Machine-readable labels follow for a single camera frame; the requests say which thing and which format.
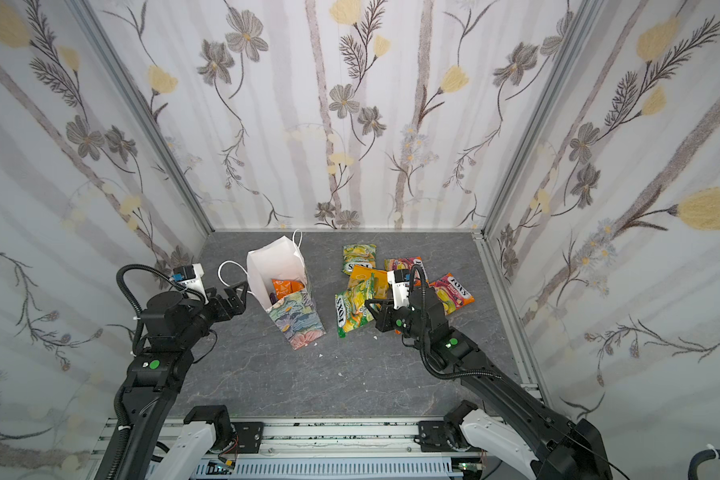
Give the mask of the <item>green Fox's candy bag front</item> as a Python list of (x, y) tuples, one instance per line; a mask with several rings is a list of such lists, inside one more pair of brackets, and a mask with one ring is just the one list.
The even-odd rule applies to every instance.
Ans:
[(349, 332), (373, 321), (372, 315), (365, 308), (365, 301), (374, 299), (373, 293), (370, 282), (363, 282), (335, 296), (339, 338), (345, 338)]

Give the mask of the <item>yellow mango snack bag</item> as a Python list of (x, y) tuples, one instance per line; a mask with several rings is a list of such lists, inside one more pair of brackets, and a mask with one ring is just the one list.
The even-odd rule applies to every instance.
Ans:
[(355, 264), (350, 273), (348, 288), (354, 288), (363, 282), (370, 282), (373, 286), (373, 298), (385, 299), (389, 291), (387, 272), (370, 268), (364, 264)]

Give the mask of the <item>orange snack bag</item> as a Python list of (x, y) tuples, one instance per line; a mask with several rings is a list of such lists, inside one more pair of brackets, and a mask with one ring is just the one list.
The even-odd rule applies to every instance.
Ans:
[(299, 292), (305, 288), (305, 284), (299, 280), (283, 279), (273, 279), (272, 286), (274, 289), (272, 298), (274, 298), (275, 301), (279, 301), (286, 296)]

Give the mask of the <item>floral paper gift bag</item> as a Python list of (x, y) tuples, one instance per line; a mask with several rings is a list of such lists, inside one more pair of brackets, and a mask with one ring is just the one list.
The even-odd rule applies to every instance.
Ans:
[(311, 294), (302, 240), (303, 233), (296, 230), (291, 236), (250, 251), (245, 264), (226, 260), (217, 268), (224, 286), (229, 285), (222, 274), (225, 266), (233, 265), (245, 274), (248, 294), (259, 302), (294, 350), (326, 334)]

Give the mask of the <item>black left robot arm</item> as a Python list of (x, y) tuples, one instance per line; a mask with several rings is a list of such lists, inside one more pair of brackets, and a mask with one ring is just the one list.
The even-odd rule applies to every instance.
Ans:
[[(172, 286), (141, 306), (125, 274), (146, 271)], [(246, 310), (249, 284), (202, 291), (182, 286), (173, 277), (143, 264), (128, 264), (116, 273), (116, 284), (135, 311), (133, 360), (119, 387), (113, 407), (117, 425), (95, 475), (97, 479), (143, 479), (152, 461), (165, 419), (197, 362), (192, 348), (211, 327)]]

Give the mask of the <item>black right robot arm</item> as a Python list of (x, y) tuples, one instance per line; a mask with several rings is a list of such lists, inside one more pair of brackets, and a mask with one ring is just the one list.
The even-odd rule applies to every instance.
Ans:
[(430, 375), (460, 382), (496, 412), (491, 417), (467, 401), (451, 410), (445, 422), (454, 448), (483, 450), (527, 479), (612, 478), (599, 430), (554, 411), (502, 372), (449, 324), (434, 294), (415, 290), (400, 308), (390, 299), (365, 305), (379, 331), (397, 330), (412, 339)]

